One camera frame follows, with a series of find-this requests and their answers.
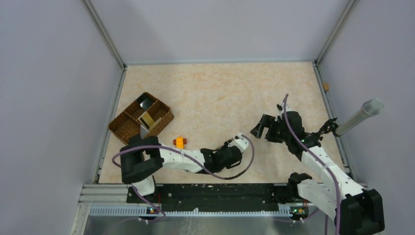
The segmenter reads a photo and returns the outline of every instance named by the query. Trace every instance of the cable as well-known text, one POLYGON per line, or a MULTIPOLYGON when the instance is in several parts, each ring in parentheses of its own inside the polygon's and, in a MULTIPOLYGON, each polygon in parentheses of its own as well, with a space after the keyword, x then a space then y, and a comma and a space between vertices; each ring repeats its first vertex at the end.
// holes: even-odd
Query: cable
POLYGON ((328 215, 325 215, 325 218, 324 218, 324 235, 327 235, 327 231, 328 231, 328 215))
MULTIPOLYGON (((316 154, 314 154, 309 148, 307 148, 307 146, 305 146, 301 140, 297 137, 297 135, 294 133, 293 128, 290 125, 290 122, 288 121, 288 116, 287 116, 287 110, 286 110, 286 106, 287 106, 287 99, 288 99, 288 94, 285 95, 284 98, 284 117, 285 117, 285 122, 287 123, 287 127, 290 130, 291 134, 293 135, 293 137, 297 140, 297 142, 300 144, 301 147, 304 148, 305 151, 307 151, 308 153, 311 154, 311 156, 313 156, 321 165, 325 165, 325 163, 319 158, 317 157, 316 154)), ((330 168, 326 168, 327 172, 330 174, 331 178, 333 178, 333 182, 334 182, 334 188, 336 189, 336 200, 337 200, 337 208, 336 208, 336 235, 340 234, 340 189, 339 189, 339 183, 336 180, 336 176, 334 175, 333 171, 331 171, 330 168)))
MULTIPOLYGON (((236 179, 236 178, 238 178, 239 176, 243 175, 243 174, 244 174, 244 173, 245 173, 245 172, 246 172, 246 171, 247 171, 247 170, 251 167, 252 162, 254 161, 254 157, 255 157, 255 148, 254 148, 254 144, 253 144, 253 143, 252 143, 252 141, 251 141, 248 137, 246 137, 245 135, 241 135, 241 136, 242 136, 242 137, 244 137, 244 138, 246 138, 246 139, 248 140, 249 144, 251 145, 251 148, 252 148, 252 157, 251 157, 251 161, 249 162, 248 166, 247 166, 247 167, 246 167, 243 171, 241 171, 239 174, 234 175, 234 176, 232 176, 232 177, 222 177, 222 176, 215 175, 215 174, 214 174, 214 173, 212 173, 210 170, 208 170, 205 166, 203 166, 202 164, 200 164, 200 162, 198 162, 198 161, 197 161, 196 159, 194 159, 193 157, 189 156, 189 155, 188 155, 188 154, 186 154, 186 153, 184 153, 183 155, 184 155, 185 157, 189 158, 190 160, 192 160, 194 163, 196 163, 198 166, 200 166, 203 170, 205 170, 208 174, 212 175, 213 177, 218 178, 218 179, 220 179, 220 180, 233 180, 233 179, 236 179)), ((145 149, 154 149, 154 148, 158 148, 158 149, 165 149, 165 150, 169 150, 169 151, 171 151, 171 152, 177 153, 177 154, 182 154, 182 152, 181 152, 181 151, 176 150, 176 149, 174 149, 174 148, 167 147, 167 146, 161 146, 161 145, 144 145, 144 146, 132 147, 132 148, 126 149, 126 150, 124 150, 124 151, 121 151, 121 152, 119 152, 119 153, 115 154, 115 155, 113 156, 113 158, 112 158, 112 162, 113 162, 113 164, 114 164, 114 165, 116 165, 116 166, 118 166, 118 167, 121 167, 121 165, 120 165, 120 164, 118 164, 118 163, 116 163, 116 162, 115 162, 115 159, 116 159, 118 156, 123 155, 123 154, 126 154, 126 153, 130 153, 130 152, 135 152, 135 151, 145 150, 145 149)))
POLYGON ((157 207, 156 205, 154 205, 153 203, 151 203, 149 200, 145 199, 145 197, 143 197, 143 196, 142 196, 142 195, 138 192, 138 189, 137 189, 134 185, 131 185, 131 187, 133 188, 134 192, 137 194, 137 196, 138 196, 141 200, 143 200, 145 203, 147 203, 148 205, 152 206, 153 208, 155 208, 156 210, 158 210, 161 214, 163 214, 163 216, 162 216, 162 217, 157 217, 157 218, 155 218, 155 219, 153 219, 153 220, 149 220, 149 221, 148 221, 148 223, 154 223, 154 222, 157 222, 157 221, 159 221, 159 220, 162 220, 162 219, 165 219, 165 218, 166 218, 166 213, 165 213, 164 211, 162 211, 162 210, 160 209, 160 207, 157 207))

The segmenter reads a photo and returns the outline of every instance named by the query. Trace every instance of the brown woven basket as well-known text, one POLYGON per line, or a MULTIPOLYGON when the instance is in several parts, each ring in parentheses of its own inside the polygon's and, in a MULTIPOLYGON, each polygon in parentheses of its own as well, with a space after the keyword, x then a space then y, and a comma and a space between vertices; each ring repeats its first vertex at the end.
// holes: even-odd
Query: brown woven basket
MULTIPOLYGON (((173 120, 174 115, 171 112, 171 108, 165 103, 161 102, 147 92, 144 94, 154 102, 147 110, 147 113, 153 118, 154 121, 157 121, 159 118, 161 118, 156 126, 153 127, 153 129, 151 129, 151 131, 145 137, 156 136, 173 120)), ((133 103, 131 103, 110 123, 108 128, 124 144, 128 144, 128 141, 131 137, 140 134, 140 123, 137 119, 144 112, 145 110, 140 107, 136 100, 134 100, 133 103)))

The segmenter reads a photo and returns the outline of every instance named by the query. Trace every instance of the small wooden block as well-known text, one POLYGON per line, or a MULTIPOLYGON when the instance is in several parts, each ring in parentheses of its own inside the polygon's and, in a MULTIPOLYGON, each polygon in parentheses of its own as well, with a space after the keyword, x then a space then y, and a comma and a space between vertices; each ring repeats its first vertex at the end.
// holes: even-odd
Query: small wooden block
POLYGON ((323 83, 322 83, 322 85, 323 85, 323 90, 324 90, 325 92, 327 92, 327 91, 328 91, 328 89, 330 88, 330 87, 329 87, 329 85, 328 85, 328 83, 327 83, 327 82, 323 82, 323 83))

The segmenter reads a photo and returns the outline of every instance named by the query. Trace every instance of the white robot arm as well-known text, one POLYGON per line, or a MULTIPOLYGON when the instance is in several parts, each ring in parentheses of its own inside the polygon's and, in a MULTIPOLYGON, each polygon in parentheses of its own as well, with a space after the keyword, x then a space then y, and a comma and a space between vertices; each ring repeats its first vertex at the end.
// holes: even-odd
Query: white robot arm
POLYGON ((309 175, 293 173, 288 179, 288 190, 293 198, 303 198, 315 204, 326 213, 333 221, 336 221, 336 189, 333 177, 327 169, 330 169, 339 184, 340 195, 340 234, 342 235, 372 235, 384 230, 384 216, 382 197, 374 190, 365 190, 362 186, 345 174, 338 165, 327 155, 320 142, 322 134, 333 132, 338 125, 335 119, 329 119, 316 133, 306 133, 302 126, 301 116, 288 105, 284 113, 282 106, 277 105, 279 115, 277 117, 264 114, 258 125, 251 131, 256 138, 261 138, 263 129, 268 128, 265 139, 270 142, 285 143, 288 150, 302 163, 307 165, 323 181, 326 188, 318 184, 309 175), (285 118, 287 117, 295 135, 311 152, 320 160, 317 160, 310 152, 294 138, 289 130, 285 118))
MULTIPOLYGON (((121 151, 137 146, 166 145, 159 143, 157 137, 143 140, 139 137, 130 139, 121 151)), ((149 148, 145 150, 150 159, 144 160, 144 151, 135 151, 121 155, 121 176, 125 184, 134 185, 142 196, 154 193, 155 182, 152 174, 162 167, 181 169, 186 172, 207 174, 220 172, 240 165, 242 153, 248 148, 249 141, 240 133, 226 141, 218 149, 184 150, 179 148, 149 148)))

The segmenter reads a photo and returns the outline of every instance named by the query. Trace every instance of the silver cylinder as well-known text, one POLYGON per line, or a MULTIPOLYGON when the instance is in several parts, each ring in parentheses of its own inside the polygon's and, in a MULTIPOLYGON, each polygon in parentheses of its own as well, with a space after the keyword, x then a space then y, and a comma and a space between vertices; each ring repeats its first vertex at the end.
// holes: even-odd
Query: silver cylinder
POLYGON ((348 121, 336 128, 336 135, 341 136, 346 131, 358 125, 369 117, 376 116, 383 109, 384 103, 379 99, 371 99, 363 103, 359 111, 357 111, 348 121))

